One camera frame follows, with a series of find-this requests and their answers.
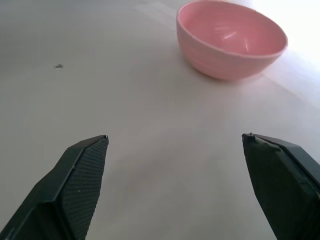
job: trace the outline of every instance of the pink bowl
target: pink bowl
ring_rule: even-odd
[[[176,23],[184,56],[198,71],[217,79],[253,76],[288,46],[286,34],[275,22],[233,3],[188,3],[178,11]]]

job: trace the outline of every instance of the ceramic bowl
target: ceramic bowl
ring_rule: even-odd
[[[182,53],[198,71],[236,81],[260,73],[285,51],[284,31],[261,13],[223,1],[190,2],[177,13]]]

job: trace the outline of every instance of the table surface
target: table surface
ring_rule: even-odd
[[[182,57],[175,14],[185,2],[0,3],[0,228],[68,146],[107,134],[87,239],[276,239],[241,135],[280,138],[320,159],[315,3],[238,1],[283,27],[289,49],[229,84]]]

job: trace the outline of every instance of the dark speck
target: dark speck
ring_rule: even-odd
[[[54,66],[55,69],[63,69],[64,66],[62,64],[58,64],[56,66]]]

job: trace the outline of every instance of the textured gripper pad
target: textured gripper pad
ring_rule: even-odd
[[[61,210],[77,240],[86,238],[100,196],[107,141],[83,151],[60,193]]]

